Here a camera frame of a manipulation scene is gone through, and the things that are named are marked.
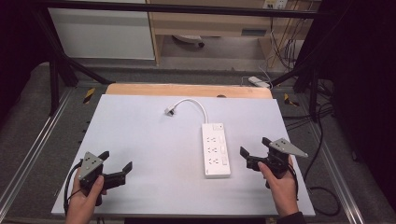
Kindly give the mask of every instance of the wall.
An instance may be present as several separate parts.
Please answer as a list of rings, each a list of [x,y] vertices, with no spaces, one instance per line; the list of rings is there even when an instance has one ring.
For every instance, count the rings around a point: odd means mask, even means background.
[[[102,1],[145,3],[144,0]],[[49,13],[70,57],[154,60],[146,12],[50,8]]]

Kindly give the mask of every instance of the gray carpet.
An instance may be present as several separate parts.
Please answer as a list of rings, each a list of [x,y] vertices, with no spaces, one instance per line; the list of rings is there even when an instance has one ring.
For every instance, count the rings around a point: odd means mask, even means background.
[[[148,70],[106,70],[98,69],[101,75],[112,77],[119,82],[156,82],[156,83],[190,83],[213,85],[240,85],[242,77],[250,73],[200,73],[183,71],[159,72]],[[1,159],[4,164],[1,172],[0,190],[3,192],[10,178],[15,174],[30,146],[35,141],[41,127],[44,125],[50,111],[48,69],[38,67],[32,74],[31,81],[26,87],[21,101],[11,110],[8,119],[0,130]],[[47,144],[44,146],[33,170],[23,184],[14,204],[7,213],[7,218],[27,217],[40,219],[63,219],[55,217],[50,210],[55,202],[55,195],[62,186],[68,169],[72,165],[79,147],[79,142],[84,137],[83,130],[89,126],[89,121],[97,106],[100,94],[106,87],[98,87],[89,104],[82,103],[89,88],[78,87],[74,90],[71,99],[62,114],[59,123],[53,130]],[[283,93],[274,93],[279,102],[279,107],[284,116],[300,116],[304,112],[299,106],[285,105]],[[323,129],[326,141],[332,150],[338,164],[342,167],[343,175],[349,188],[367,222],[371,223],[396,223],[394,211],[388,203],[364,163],[354,162],[350,150],[340,130],[336,118],[323,119]],[[314,155],[318,143],[308,125],[289,131],[293,144],[305,150],[309,155]],[[299,159],[299,165],[304,172],[309,159]],[[321,186],[332,190],[332,182],[323,165],[321,157],[315,162],[307,178],[308,187]],[[327,193],[314,191],[311,195],[315,207],[324,211],[334,211],[335,202]],[[318,214],[316,217],[307,218],[308,222],[341,223],[348,222],[343,209],[335,217],[326,217]]]

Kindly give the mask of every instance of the floor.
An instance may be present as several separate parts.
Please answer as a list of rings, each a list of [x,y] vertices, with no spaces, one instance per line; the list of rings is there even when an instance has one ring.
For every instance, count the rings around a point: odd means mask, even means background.
[[[156,83],[193,83],[219,85],[251,85],[247,77],[266,75],[265,56],[258,49],[257,39],[205,37],[205,47],[181,43],[171,36],[165,38],[162,63],[158,66],[149,63],[128,64],[127,67],[115,68],[111,64],[106,68],[94,64],[92,70],[104,77],[116,79],[118,82],[156,82]],[[269,71],[270,78],[276,78],[287,69],[273,68]],[[57,223],[63,222],[62,217],[50,214],[59,184],[70,168],[73,155],[79,147],[79,141],[84,137],[83,130],[89,126],[89,121],[99,101],[99,96],[106,87],[94,84],[91,79],[78,74],[81,79],[79,86],[71,90],[71,101],[65,106],[57,126],[42,147],[39,156],[32,163],[30,173],[24,178],[19,194],[8,208],[4,223]],[[278,100],[283,116],[303,115],[301,106],[296,106],[299,97],[293,93],[294,79],[291,78],[280,87],[273,89],[273,95]],[[12,177],[23,162],[25,155],[30,153],[31,146],[39,135],[42,127],[48,121],[50,111],[50,89],[48,68],[37,67],[26,86],[21,100],[12,108],[9,116],[0,129],[1,161],[7,163],[7,169],[0,172],[0,192],[5,192]],[[89,104],[82,103],[87,90],[96,86],[96,93]],[[292,103],[285,103],[287,93]],[[326,98],[319,98],[320,103]],[[309,124],[297,127],[295,121],[285,121],[290,141],[297,146],[304,146],[309,154],[316,151],[317,141]],[[323,119],[324,136],[336,162],[342,167],[342,174],[352,191],[354,200],[361,210],[365,223],[396,223],[396,215],[380,190],[371,178],[364,163],[351,159],[347,141],[340,130],[336,118],[328,116]],[[309,161],[300,160],[300,168],[306,169]],[[319,156],[307,179],[307,186],[323,186],[334,191],[323,159]],[[314,192],[311,200],[318,208],[325,211],[336,209],[334,200],[326,192]],[[308,217],[309,223],[349,223],[346,213],[327,217],[318,214]],[[108,223],[121,223],[120,220],[109,220]]]

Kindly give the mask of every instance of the white cable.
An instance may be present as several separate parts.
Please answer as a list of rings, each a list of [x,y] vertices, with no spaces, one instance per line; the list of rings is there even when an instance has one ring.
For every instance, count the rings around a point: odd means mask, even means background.
[[[207,114],[206,114],[206,111],[205,111],[204,107],[203,107],[198,101],[196,101],[196,100],[194,100],[194,99],[191,99],[191,98],[187,98],[187,99],[180,100],[179,102],[175,103],[174,105],[169,106],[168,108],[165,109],[165,114],[168,115],[168,116],[173,116],[173,115],[175,114],[175,111],[174,111],[175,108],[176,108],[180,103],[185,102],[185,101],[190,101],[190,102],[193,102],[193,103],[198,104],[198,106],[200,106],[201,109],[202,109],[202,111],[204,112],[205,123],[207,123]]]

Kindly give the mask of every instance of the switch on power strip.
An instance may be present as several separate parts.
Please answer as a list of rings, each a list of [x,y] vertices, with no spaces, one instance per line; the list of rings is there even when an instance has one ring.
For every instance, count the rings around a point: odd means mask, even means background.
[[[222,123],[202,124],[206,178],[225,178],[231,174]]]

